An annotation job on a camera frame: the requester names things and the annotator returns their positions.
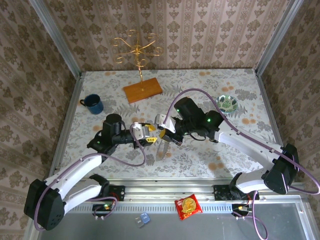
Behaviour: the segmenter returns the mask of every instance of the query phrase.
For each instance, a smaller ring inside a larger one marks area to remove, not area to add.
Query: table surface
[[[61,166],[84,154],[94,153],[86,149],[87,143],[96,132],[102,129],[103,121],[111,113],[122,116],[126,126],[132,122],[153,123],[159,113],[167,114],[174,97],[183,90],[199,88],[207,91],[213,98],[228,94],[238,100],[239,108],[228,115],[237,126],[252,134],[275,142],[267,110],[261,95],[257,77],[252,69],[192,69],[192,70],[144,70],[145,80],[156,77],[163,93],[132,104],[128,103],[123,87],[139,82],[138,71],[93,71],[86,72],[79,99],[89,94],[98,94],[104,110],[93,115],[77,104],[71,131],[68,137]],[[214,106],[201,92],[188,92],[204,112]],[[178,117],[171,111],[172,117]],[[158,136],[160,131],[152,132]],[[99,174],[105,178],[231,178],[239,172],[251,172],[262,168],[252,158],[224,143],[209,140],[195,141],[190,137],[183,139],[182,146],[171,144],[165,156],[157,155],[164,142],[157,142],[145,148],[147,161],[141,167],[132,167],[107,160],[88,174]],[[112,155],[131,164],[143,161],[139,149],[131,144],[119,145]]]

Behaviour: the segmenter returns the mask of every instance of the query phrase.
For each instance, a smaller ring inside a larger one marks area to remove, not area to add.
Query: yellow object
[[[162,138],[165,136],[165,134],[166,134],[166,130],[163,129],[163,130],[160,132],[160,134],[159,134],[159,138],[162,139]]]
[[[192,213],[194,210],[196,210],[196,201],[193,200],[191,197],[187,197],[182,202],[182,211],[183,213]]]
[[[145,126],[148,127],[148,129],[149,129],[150,132],[153,132],[153,131],[157,130],[156,127],[153,126],[153,125],[151,125],[151,124],[146,124]]]
[[[147,137],[145,140],[148,142],[148,143],[155,143],[157,141],[157,137]]]
[[[147,60],[145,58],[141,58],[141,55],[145,55],[145,56],[161,56],[164,53],[164,49],[162,47],[157,46],[157,47],[154,48],[155,54],[148,53],[147,51],[145,51],[145,49],[147,47],[151,46],[152,44],[154,44],[158,40],[158,35],[155,34],[155,33],[148,33],[147,38],[151,42],[148,43],[145,46],[141,46],[140,42],[139,42],[139,40],[140,40],[139,39],[139,32],[137,30],[134,30],[134,29],[129,30],[129,32],[127,33],[127,36],[128,37],[132,37],[133,34],[136,34],[136,44],[135,45],[130,45],[129,43],[127,43],[121,37],[116,37],[116,38],[113,39],[113,46],[118,47],[120,45],[120,43],[123,42],[129,48],[128,52],[122,52],[122,53],[118,53],[118,54],[114,55],[113,60],[114,60],[114,62],[116,64],[121,64],[125,60],[122,55],[134,54],[134,64],[138,67],[140,80],[141,80],[140,81],[141,82],[141,89],[143,91],[144,90],[144,86],[143,86],[143,77],[142,77],[141,68],[143,68],[146,65]]]

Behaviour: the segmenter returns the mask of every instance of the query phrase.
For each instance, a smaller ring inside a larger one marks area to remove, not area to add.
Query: red snack bag
[[[196,213],[202,213],[202,209],[194,194],[180,200],[175,200],[175,207],[181,220],[185,220]]]

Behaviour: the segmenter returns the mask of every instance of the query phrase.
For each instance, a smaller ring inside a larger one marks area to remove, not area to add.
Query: blue clip
[[[149,215],[148,215],[146,212],[142,213],[142,214],[140,215],[140,218],[141,218],[141,220],[142,220],[142,222],[143,222],[144,224],[150,222],[150,217],[149,217]]]

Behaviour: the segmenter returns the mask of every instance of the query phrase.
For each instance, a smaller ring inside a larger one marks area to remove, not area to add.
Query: green bowl
[[[230,114],[233,113],[238,108],[238,102],[237,100],[230,95],[221,95],[216,98],[216,104],[218,105],[218,108],[223,112],[224,114]]]

